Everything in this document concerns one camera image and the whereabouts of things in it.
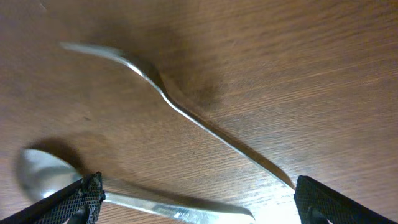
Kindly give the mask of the large metal spoon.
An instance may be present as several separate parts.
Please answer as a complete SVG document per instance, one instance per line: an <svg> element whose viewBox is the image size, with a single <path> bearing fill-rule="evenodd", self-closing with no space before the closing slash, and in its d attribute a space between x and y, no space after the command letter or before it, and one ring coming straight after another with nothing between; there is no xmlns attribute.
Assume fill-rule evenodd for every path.
<svg viewBox="0 0 398 224"><path fill-rule="evenodd" d="M81 178L72 165L57 156L36 149L20 152L17 179L33 202L47 198ZM223 203L166 203L110 191L105 191L104 195L105 202L187 223L255 222L248 209Z"/></svg>

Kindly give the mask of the metal fork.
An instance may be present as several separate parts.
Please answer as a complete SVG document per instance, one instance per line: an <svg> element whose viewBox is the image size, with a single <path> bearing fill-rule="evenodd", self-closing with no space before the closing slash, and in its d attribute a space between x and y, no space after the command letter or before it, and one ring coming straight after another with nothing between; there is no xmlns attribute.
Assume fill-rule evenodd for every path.
<svg viewBox="0 0 398 224"><path fill-rule="evenodd" d="M295 184L292 182L290 177L277 165L270 160L266 159L260 153L251 149L241 141L234 140L228 134L222 132L220 129L216 129L212 124L199 118L189 110L186 110L183 106L179 105L167 92L164 85L163 79L156 67L144 60L143 58L129 54L121 49L115 49L112 47L93 45L93 44L81 44L75 42L61 42L60 45L67 50L80 52L88 55L95 55L101 58L106 58L114 62L120 63L127 68L131 69L134 73L143 78L148 82L153 89L159 93L163 100L177 113L181 114L210 135L220 140L223 144L230 147L253 164L267 172L273 178L284 184L286 187L295 189Z"/></svg>

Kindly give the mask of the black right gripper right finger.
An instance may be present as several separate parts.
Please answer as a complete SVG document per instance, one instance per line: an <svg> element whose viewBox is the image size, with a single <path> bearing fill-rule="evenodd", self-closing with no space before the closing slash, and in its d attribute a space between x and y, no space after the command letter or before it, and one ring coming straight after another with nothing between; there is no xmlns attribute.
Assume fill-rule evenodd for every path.
<svg viewBox="0 0 398 224"><path fill-rule="evenodd" d="M305 175L297 179L294 200L302 224L396 224Z"/></svg>

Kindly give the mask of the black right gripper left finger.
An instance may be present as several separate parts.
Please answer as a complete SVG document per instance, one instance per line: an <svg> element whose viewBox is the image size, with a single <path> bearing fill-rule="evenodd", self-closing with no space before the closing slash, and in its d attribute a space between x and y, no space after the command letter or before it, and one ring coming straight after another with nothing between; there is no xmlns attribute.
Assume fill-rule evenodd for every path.
<svg viewBox="0 0 398 224"><path fill-rule="evenodd" d="M102 175L97 172L1 220L1 223L96 223L105 198Z"/></svg>

